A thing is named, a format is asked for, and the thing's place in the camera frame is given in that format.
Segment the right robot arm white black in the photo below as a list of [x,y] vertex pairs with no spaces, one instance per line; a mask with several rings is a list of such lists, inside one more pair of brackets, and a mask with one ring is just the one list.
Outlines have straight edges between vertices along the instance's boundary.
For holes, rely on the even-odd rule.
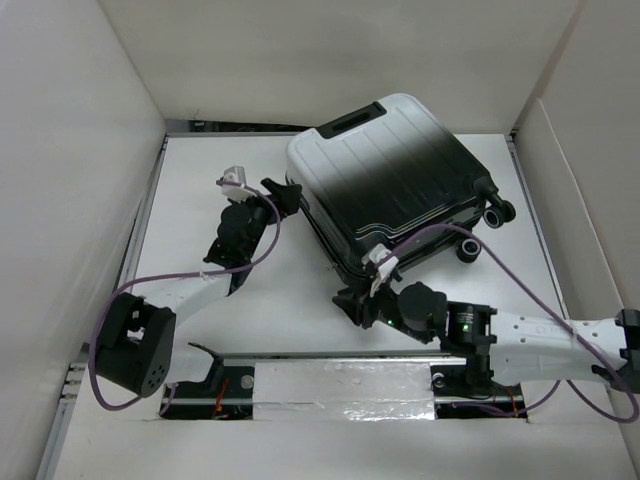
[[639,391],[639,313],[572,320],[516,315],[488,305],[451,301],[416,282],[400,292],[387,285],[375,293],[344,288],[332,299],[356,326],[382,322],[422,344],[462,358],[455,385],[463,395],[487,394],[495,384],[579,380]]

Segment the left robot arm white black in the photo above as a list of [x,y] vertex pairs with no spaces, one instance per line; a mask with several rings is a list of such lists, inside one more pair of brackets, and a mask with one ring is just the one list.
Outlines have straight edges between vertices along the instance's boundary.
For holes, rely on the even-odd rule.
[[269,226],[281,228],[285,218],[299,211],[302,188],[265,178],[257,190],[235,173],[216,183],[229,204],[202,265],[193,272],[130,280],[113,292],[99,314],[89,343],[88,369],[94,396],[107,410],[115,407],[103,397],[100,379],[127,390],[135,400],[180,382],[188,382],[205,397],[222,387],[223,373],[213,353],[206,360],[172,355],[176,330],[245,283],[265,259],[255,254],[265,231]]

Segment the white black hard-shell suitcase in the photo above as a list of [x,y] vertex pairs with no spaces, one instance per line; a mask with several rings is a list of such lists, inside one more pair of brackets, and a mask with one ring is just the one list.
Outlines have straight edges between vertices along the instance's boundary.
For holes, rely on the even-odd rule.
[[462,239],[429,225],[497,229],[516,217],[489,170],[406,93],[296,135],[285,179],[300,185],[303,212],[348,286],[368,283],[363,259],[377,245],[406,270]]

